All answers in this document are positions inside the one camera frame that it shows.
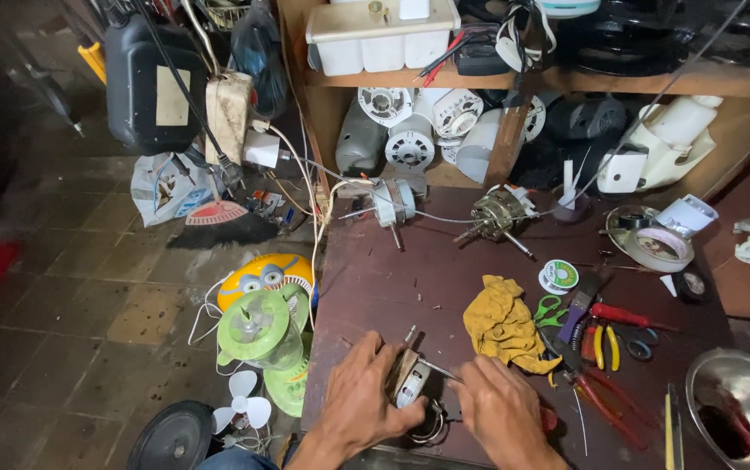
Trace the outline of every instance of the metal bowl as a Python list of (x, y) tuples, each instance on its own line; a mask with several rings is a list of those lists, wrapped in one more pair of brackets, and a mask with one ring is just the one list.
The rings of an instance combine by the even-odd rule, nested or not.
[(715, 349), (696, 358), (686, 377), (686, 401), (694, 423), (714, 452), (733, 470), (750, 470), (750, 453), (723, 410), (718, 387), (738, 401), (750, 424), (750, 355)]

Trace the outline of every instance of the plastic bag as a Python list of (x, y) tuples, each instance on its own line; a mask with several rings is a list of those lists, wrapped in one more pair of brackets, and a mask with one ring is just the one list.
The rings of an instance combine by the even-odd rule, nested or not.
[(265, 0), (253, 0), (247, 14), (233, 25), (227, 68), (253, 77), (256, 100), (252, 109), (262, 119), (285, 112), (291, 87), (282, 62), (279, 29)]
[(210, 178), (205, 170), (193, 165), (189, 158), (181, 154), (175, 154), (174, 158), (180, 158), (189, 168), (192, 181), (182, 176), (171, 161), (165, 163), (169, 159), (165, 153), (141, 156), (134, 164), (131, 198), (140, 211), (144, 227), (184, 217), (213, 199)]

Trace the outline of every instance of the white plastic bag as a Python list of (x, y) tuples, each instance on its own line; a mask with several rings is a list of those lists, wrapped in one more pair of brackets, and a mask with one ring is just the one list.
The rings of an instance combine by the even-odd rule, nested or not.
[(134, 164), (131, 198), (143, 217), (144, 227), (184, 217), (192, 209), (213, 199), (206, 173), (183, 155), (175, 154), (174, 158), (180, 158), (190, 169), (194, 185), (171, 161), (164, 165), (169, 154), (141, 156)]

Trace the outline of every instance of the dark red table surface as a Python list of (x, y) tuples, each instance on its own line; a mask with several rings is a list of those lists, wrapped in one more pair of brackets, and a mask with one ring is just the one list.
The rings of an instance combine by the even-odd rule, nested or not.
[[(469, 218), (472, 204), (483, 193), (481, 190), (431, 187), (428, 199), (419, 209), (443, 218), (465, 220)], [(540, 208), (546, 201), (541, 200), (540, 195), (536, 198)], [(418, 351), (424, 357), (444, 368), (458, 366), (474, 357), (462, 315), (483, 289), (482, 276), (495, 274), (514, 279), (526, 290), (524, 300), (534, 313), (540, 298), (547, 294), (537, 280), (538, 272), (547, 261), (599, 262), (600, 248), (619, 252), (606, 236), (597, 232), (604, 225), (602, 212), (610, 207), (608, 203), (596, 204), (589, 219), (574, 226), (555, 225), (548, 218), (531, 222), (518, 238), (537, 256), (537, 262), (527, 259), (509, 242), (478, 239), (460, 248), (452, 240), (466, 224), (417, 216), (400, 229), (406, 247), (405, 252), (400, 252), (389, 230), (381, 228), (372, 214), (354, 222), (334, 222), (328, 235), (320, 286), (317, 331), (311, 348), (301, 422), (303, 429), (309, 429), (317, 421), (329, 371), (348, 352), (341, 338), (354, 342), (367, 330), (375, 329), (385, 340), (399, 342), (410, 326), (415, 325), (423, 333)], [(348, 205), (338, 204), (336, 215), (347, 210)], [(633, 264), (620, 252), (611, 263)], [(629, 309), (686, 332), (684, 335), (662, 332), (662, 344), (653, 349), (650, 362), (635, 361), (622, 349), (620, 369), (610, 371), (610, 379), (645, 409), (659, 416), (662, 423), (666, 384), (676, 384), (682, 399), (686, 468), (723, 468), (696, 431), (683, 397), (685, 374), (694, 358), (706, 350), (730, 347), (733, 343), (717, 297), (705, 305), (686, 305), (673, 298), (656, 275), (619, 270), (600, 293), (609, 305)], [(549, 387), (545, 376), (531, 376), (528, 380), (558, 414), (561, 422), (550, 441), (567, 462), (580, 469), (664, 467), (664, 428), (652, 429), (632, 415), (626, 416), (648, 442), (647, 450), (638, 452), (581, 398), (586, 457), (572, 389), (559, 375), (556, 375), (556, 383), (560, 383), (560, 387), (556, 390)], [(449, 389), (443, 391), (442, 401), (448, 410), (459, 409), (459, 402)], [(406, 439), (388, 445), (414, 453), (490, 465), (482, 447), (461, 423), (453, 423), (443, 443), (436, 446), (412, 446)]]

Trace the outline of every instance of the person's left hand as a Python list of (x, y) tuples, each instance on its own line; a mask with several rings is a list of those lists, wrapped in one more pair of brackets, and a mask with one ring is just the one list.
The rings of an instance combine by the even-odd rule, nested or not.
[(384, 391), (387, 375), (405, 346), (382, 343), (377, 332), (369, 331), (331, 369), (322, 415), (308, 433), (339, 452), (343, 462), (424, 421), (425, 397), (400, 410), (390, 404)]

